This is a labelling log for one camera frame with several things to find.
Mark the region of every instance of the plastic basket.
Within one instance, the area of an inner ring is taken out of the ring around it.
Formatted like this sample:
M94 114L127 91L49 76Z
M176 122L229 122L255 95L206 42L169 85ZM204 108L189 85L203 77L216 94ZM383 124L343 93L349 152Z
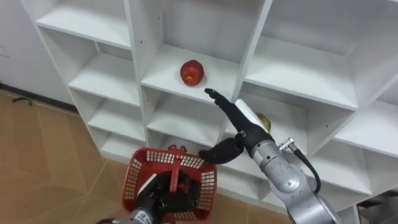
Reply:
M201 183L199 202L189 212L166 215L163 222L206 220L216 195L216 166L204 162L197 155L187 154L186 151L187 149L184 146L178 149L176 145L169 146L168 150L147 147L137 150L130 160L124 179L122 203L125 211L131 213L134 210L139 189L153 174L172 170L170 191L175 192L178 171L182 170L192 179Z

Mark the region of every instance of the wooden floor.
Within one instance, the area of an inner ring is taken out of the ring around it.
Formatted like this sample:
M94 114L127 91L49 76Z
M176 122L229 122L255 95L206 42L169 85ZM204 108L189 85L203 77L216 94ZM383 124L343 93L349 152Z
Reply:
M126 166L103 159L81 118L0 91L0 223L94 224L126 216ZM218 195L206 223L288 223L283 215Z

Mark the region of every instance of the black glove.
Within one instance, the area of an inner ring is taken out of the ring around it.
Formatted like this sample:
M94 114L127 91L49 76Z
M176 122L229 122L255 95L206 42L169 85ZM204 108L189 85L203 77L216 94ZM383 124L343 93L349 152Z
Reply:
M269 133L250 122L239 108L234 103L229 102L223 95L211 88L206 88L205 92L224 111L232 125L238 130L238 134L235 135L235 138L227 138L219 142L208 151L200 151L199 156L204 161L211 164L224 164L237 158L244 148L250 154L250 150L261 141L267 139L274 141Z
M189 191L178 187L176 192L169 192L171 177L171 171L157 174L137 196L136 209L140 208L150 213L154 219L153 224L161 223L168 213L187 212L198 203L199 182L180 171L178 185L189 185Z

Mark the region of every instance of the pear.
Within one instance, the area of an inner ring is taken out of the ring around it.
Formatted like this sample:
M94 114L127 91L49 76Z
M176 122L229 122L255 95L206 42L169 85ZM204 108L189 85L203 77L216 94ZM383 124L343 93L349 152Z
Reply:
M257 114L257 117L260 119L260 121L262 122L262 125L264 125L264 127L266 128L266 130L268 132L271 131L271 122L268 120L268 118L266 118L263 114L259 113Z

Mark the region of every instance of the red apple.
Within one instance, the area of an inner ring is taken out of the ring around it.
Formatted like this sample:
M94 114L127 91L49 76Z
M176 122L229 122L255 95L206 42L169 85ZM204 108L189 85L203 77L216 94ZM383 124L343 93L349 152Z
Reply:
M201 82L205 71L197 60L185 62L180 69L182 81L188 86L195 86Z

